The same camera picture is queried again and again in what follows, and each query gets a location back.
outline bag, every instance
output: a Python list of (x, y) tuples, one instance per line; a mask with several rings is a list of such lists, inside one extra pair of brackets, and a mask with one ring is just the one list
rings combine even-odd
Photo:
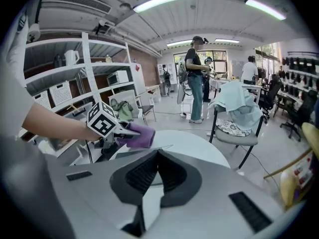
[(111, 100), (112, 109), (119, 113), (118, 118), (121, 120), (133, 121), (133, 107), (127, 101), (118, 103), (115, 99)]
[(185, 61), (184, 60), (181, 60), (179, 62), (178, 79), (179, 79), (180, 84), (182, 84), (184, 81), (187, 81), (187, 72), (185, 69)]
[(164, 78), (164, 80), (166, 80), (166, 81), (170, 79), (170, 74), (169, 74), (168, 71), (165, 71), (165, 70), (164, 70), (163, 78)]

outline storage basket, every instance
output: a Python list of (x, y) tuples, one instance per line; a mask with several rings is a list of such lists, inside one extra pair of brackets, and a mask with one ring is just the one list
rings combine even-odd
[(46, 107), (47, 109), (51, 109), (49, 97), (48, 97), (48, 91), (43, 91), (38, 95), (33, 96), (33, 99), (43, 107)]
[(50, 94), (56, 106), (72, 99), (70, 84), (67, 81), (51, 87)]

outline gray device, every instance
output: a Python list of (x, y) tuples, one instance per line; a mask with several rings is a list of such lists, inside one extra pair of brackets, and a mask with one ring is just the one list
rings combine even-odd
[[(164, 150), (62, 167), (34, 146), (0, 138), (0, 175), (23, 215), (52, 238), (249, 238), (283, 212), (235, 171)], [(142, 198), (157, 172), (164, 196), (146, 231)]]

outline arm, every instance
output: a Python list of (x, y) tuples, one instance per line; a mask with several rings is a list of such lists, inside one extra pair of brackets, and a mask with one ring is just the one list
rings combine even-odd
[(96, 141), (98, 134), (90, 130), (83, 121), (68, 119), (34, 103), (22, 127), (34, 134), (48, 138), (79, 139)]
[(194, 65), (192, 64), (193, 60), (192, 59), (187, 59), (186, 60), (186, 67), (187, 69), (191, 70), (209, 70), (208, 66), (199, 66), (199, 65)]
[(259, 77), (258, 77), (258, 69), (257, 69), (257, 67), (255, 69), (255, 76), (256, 76), (256, 82), (258, 82)]

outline person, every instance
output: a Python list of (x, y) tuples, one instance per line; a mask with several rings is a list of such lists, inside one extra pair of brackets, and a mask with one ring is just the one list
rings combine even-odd
[(0, 135), (17, 136), (23, 127), (48, 138), (89, 141), (100, 138), (85, 122), (65, 118), (36, 103), (3, 61), (1, 69)]
[(252, 56), (248, 57), (248, 62), (243, 67), (243, 74), (241, 76), (241, 81), (253, 81), (253, 77), (256, 76), (256, 81), (258, 81), (258, 69), (254, 64), (254, 58)]
[(192, 106), (191, 117), (189, 123), (201, 124), (203, 117), (201, 117), (201, 107), (203, 102), (202, 94), (202, 74), (201, 70), (209, 74), (210, 68), (202, 65), (197, 55), (197, 51), (202, 49), (204, 40), (200, 36), (195, 36), (191, 42), (191, 48), (187, 51), (185, 56), (185, 67), (188, 72), (188, 85), (193, 93), (194, 101)]
[(166, 89), (167, 87), (167, 95), (169, 96), (170, 94), (170, 74), (168, 72), (168, 69), (165, 71), (166, 65), (163, 65), (163, 82), (164, 82), (164, 88)]
[(23, 127), (48, 138), (98, 140), (85, 122), (53, 113), (27, 92), (23, 73), (27, 24), (27, 17), (18, 17), (0, 51), (0, 135), (17, 136)]
[(274, 85), (277, 83), (278, 78), (276, 77), (276, 74), (271, 75), (271, 80), (269, 82), (269, 91), (274, 87)]
[[(213, 62), (211, 57), (207, 57), (204, 61), (205, 66), (209, 66)], [(203, 102), (210, 103), (209, 99), (209, 75), (206, 74), (203, 76), (203, 85), (204, 85), (204, 95), (203, 95)]]

